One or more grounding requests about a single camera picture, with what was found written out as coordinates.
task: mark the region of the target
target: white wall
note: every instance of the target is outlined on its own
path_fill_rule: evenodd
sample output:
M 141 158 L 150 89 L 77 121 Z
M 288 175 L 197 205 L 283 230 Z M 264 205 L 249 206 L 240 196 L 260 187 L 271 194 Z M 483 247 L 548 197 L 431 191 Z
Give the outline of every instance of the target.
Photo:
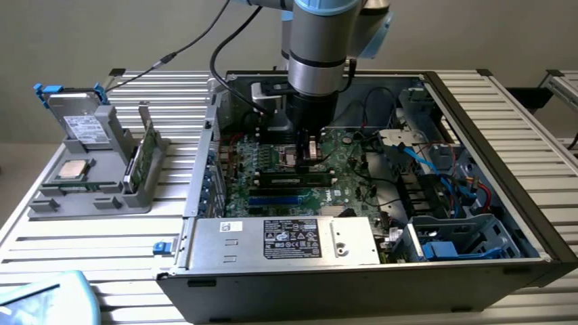
M 360 68 L 488 68 L 532 86 L 547 68 L 578 69 L 575 0 L 391 0 L 395 21 L 379 57 Z M 0 12 L 0 142 L 57 142 L 36 82 L 89 86 L 110 68 L 144 69 L 205 28 L 223 0 L 13 0 Z M 228 7 L 213 32 L 169 65 L 207 70 L 216 44 L 252 8 Z M 220 69 L 277 62 L 279 14 L 265 9 L 220 55 Z M 559 105 L 540 113 L 558 135 L 578 129 Z

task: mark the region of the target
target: black cable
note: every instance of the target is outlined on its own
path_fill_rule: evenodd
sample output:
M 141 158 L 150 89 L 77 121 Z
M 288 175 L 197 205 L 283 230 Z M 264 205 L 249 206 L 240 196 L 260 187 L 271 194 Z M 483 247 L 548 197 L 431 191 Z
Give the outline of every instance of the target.
M 211 62 L 208 63 L 208 68 L 211 70 L 211 74 L 213 75 L 216 81 L 219 81 L 219 83 L 223 85 L 223 87 L 243 101 L 245 102 L 249 106 L 252 106 L 259 112 L 261 112 L 263 114 L 265 114 L 267 116 L 272 116 L 272 113 L 269 111 L 267 111 L 267 109 L 256 104 L 253 101 L 248 100 L 241 93 L 239 93 L 239 91 L 236 89 L 233 89 L 228 84 L 227 81 L 224 81 L 224 79 L 220 77 L 219 73 L 216 73 L 216 69 L 215 69 L 215 61 L 216 61 L 216 56 L 219 55 L 219 52 L 221 51 L 223 47 L 228 44 L 228 42 L 231 42 L 235 37 L 241 33 L 241 31 L 247 28 L 247 26 L 249 25 L 249 23 L 252 22 L 252 20 L 255 19 L 256 15 L 259 14 L 260 10 L 263 9 L 263 7 L 257 7 L 256 10 L 252 12 L 251 16 L 248 17 L 247 21 L 243 23 L 243 25 L 240 25 L 240 27 L 235 30 L 235 32 L 224 39 L 224 41 L 219 44 L 219 46 L 215 49 L 215 52 L 211 56 Z
M 144 72 L 141 72 L 136 77 L 132 77 L 130 79 L 128 79 L 126 81 L 124 81 L 122 83 L 118 83 L 116 86 L 112 86 L 106 89 L 106 92 L 109 92 L 110 90 L 124 86 L 125 84 L 133 82 L 136 79 L 138 79 L 140 77 L 142 77 L 146 73 L 149 73 L 150 71 L 158 69 L 164 64 L 169 63 L 172 61 L 172 59 L 174 59 L 174 57 L 184 52 L 192 45 L 196 44 L 196 42 L 198 42 L 203 37 L 208 34 L 208 32 L 211 32 L 211 29 L 213 28 L 216 22 L 220 19 L 220 16 L 223 15 L 224 10 L 227 9 L 228 3 L 231 2 L 231 0 L 227 0 L 224 2 L 224 5 L 221 6 L 219 13 L 215 16 L 213 21 L 211 22 L 211 25 L 208 25 L 207 29 L 204 32 L 200 33 L 200 35 L 196 37 L 196 39 L 193 39 L 186 45 L 184 45 L 180 49 L 177 49 L 176 51 L 168 53 L 164 57 L 161 57 L 161 59 L 149 67 L 149 69 Z
M 574 149 L 574 146 L 576 145 L 576 143 L 578 143 L 578 133 L 576 133 L 576 136 L 574 137 L 574 141 L 571 142 L 571 144 L 568 146 L 568 150 Z
M 248 110 L 247 112 L 243 113 L 241 121 L 239 123 L 239 128 L 240 128 L 241 132 L 249 133 L 251 131 L 255 131 L 255 130 L 249 129 L 247 126 L 247 118 L 253 114 L 256 115 L 257 113 L 255 113 L 252 110 Z
M 351 156 L 353 155 L 353 151 L 355 151 L 355 149 L 356 149 L 356 146 L 357 146 L 357 144 L 353 146 L 353 149 L 351 149 L 349 156 L 347 157 L 347 160 L 345 160 L 345 161 L 349 161 L 349 158 L 351 158 Z M 371 177 L 371 176 L 361 175 L 361 174 L 355 170 L 355 167 L 351 167 L 351 170 L 353 171 L 355 175 L 357 175 L 360 178 L 365 179 L 367 181 L 385 181 L 387 183 L 389 183 L 389 184 L 392 184 L 392 185 L 396 185 L 396 183 L 395 183 L 391 179 L 387 179 L 387 178 L 379 178 L 379 177 Z
M 375 92 L 375 91 L 377 91 L 377 90 L 384 90 L 384 91 L 387 91 L 387 93 L 389 94 L 389 96 L 391 96 L 391 114 L 389 114 L 389 117 L 388 117 L 388 119 L 387 119 L 387 123 L 389 122 L 389 119 L 391 119 L 391 116 L 393 115 L 393 109 L 395 109 L 395 95 L 393 95 L 393 92 L 391 91 L 391 89 L 389 88 L 387 88 L 387 87 L 384 87 L 384 86 L 380 86 L 380 87 L 375 87 L 375 88 L 372 88 L 371 90 L 369 90 L 369 92 L 367 93 L 367 95 L 364 96 L 364 100 L 363 100 L 363 122 L 367 124 L 368 123 L 368 118 L 367 118 L 367 101 L 368 101 L 368 99 L 369 99 L 369 96 L 371 96 L 371 94 Z
M 344 88 L 341 90 L 339 90 L 340 93 L 345 92 L 347 89 L 349 89 L 351 83 L 353 82 L 356 69 L 357 69 L 357 60 L 349 59 L 349 70 L 347 72 L 347 85 L 344 86 Z
M 363 203 L 367 204 L 369 207 L 379 208 L 379 207 L 381 207 L 384 205 L 388 205 L 388 204 L 392 204 L 393 202 L 400 201 L 400 198 L 396 198 L 395 200 L 391 200 L 391 201 L 388 201 L 388 202 L 385 202 L 383 204 L 372 204 L 372 203 L 368 203 L 368 201 L 367 201 L 367 193 L 368 193 L 368 191 L 365 192 L 365 195 L 363 195 Z
M 339 121 L 339 119 L 345 115 L 347 111 L 353 107 L 353 104 L 360 105 L 360 107 L 363 108 L 363 103 L 360 100 L 352 100 L 348 104 L 347 107 L 344 108 L 341 114 L 339 114 L 339 116 L 336 118 L 333 118 L 333 121 L 329 123 L 329 125 L 333 125 L 336 121 Z

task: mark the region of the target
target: sticker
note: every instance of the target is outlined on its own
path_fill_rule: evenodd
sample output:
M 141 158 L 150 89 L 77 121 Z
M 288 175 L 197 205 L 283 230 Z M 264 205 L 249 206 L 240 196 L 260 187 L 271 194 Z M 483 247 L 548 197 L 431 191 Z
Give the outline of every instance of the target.
M 263 222 L 263 255 L 267 259 L 321 257 L 316 219 L 264 220 Z
M 220 223 L 220 232 L 241 232 L 241 231 L 243 231 L 243 221 Z
M 96 117 L 92 115 L 64 116 L 77 140 L 84 144 L 106 144 L 108 136 Z

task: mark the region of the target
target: blue latch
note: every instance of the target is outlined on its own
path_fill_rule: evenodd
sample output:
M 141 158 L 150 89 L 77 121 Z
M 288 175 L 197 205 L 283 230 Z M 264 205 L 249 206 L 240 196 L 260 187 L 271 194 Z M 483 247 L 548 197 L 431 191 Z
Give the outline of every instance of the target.
M 44 93 L 60 93 L 64 87 L 61 85 L 48 85 L 44 87 Z
M 101 87 L 101 85 L 98 83 L 94 84 L 93 90 L 100 97 L 101 104 L 109 105 L 110 103 L 108 102 L 106 91 L 104 90 L 104 88 Z
M 172 243 L 170 242 L 157 242 L 154 246 L 152 247 L 152 254 L 153 255 L 170 255 L 170 248 Z
M 483 253 L 457 254 L 452 242 L 428 242 L 421 246 L 423 256 L 428 261 L 457 261 L 471 259 L 499 259 L 502 248 L 495 247 Z
M 34 88 L 34 94 L 36 94 L 36 97 L 37 97 L 38 100 L 40 100 L 40 103 L 42 103 L 42 106 L 44 106 L 45 108 L 50 108 L 50 106 L 48 105 L 48 102 L 46 102 L 46 100 L 44 99 L 44 96 L 42 96 L 42 84 L 41 84 L 41 83 L 37 83 L 37 84 L 33 86 L 33 88 Z
M 45 108 L 50 108 L 50 106 L 48 105 L 46 99 L 44 98 L 44 94 L 45 93 L 60 93 L 62 91 L 64 87 L 61 85 L 49 85 L 49 86 L 45 86 L 42 89 L 42 84 L 37 83 L 33 86 L 33 89 L 34 89 L 36 97 L 38 98 L 40 103 L 42 103 L 42 106 Z

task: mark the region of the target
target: red wire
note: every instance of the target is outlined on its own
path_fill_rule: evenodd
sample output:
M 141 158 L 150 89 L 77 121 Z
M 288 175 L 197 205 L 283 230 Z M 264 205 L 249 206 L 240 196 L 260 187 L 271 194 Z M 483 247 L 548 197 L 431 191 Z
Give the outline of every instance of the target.
M 490 192 L 490 189 L 487 188 L 487 186 L 484 184 L 477 183 L 477 186 L 485 192 L 485 203 L 484 203 L 484 207 L 481 209 L 481 212 L 487 212 L 487 208 L 490 208 L 490 202 L 491 202 L 491 192 Z

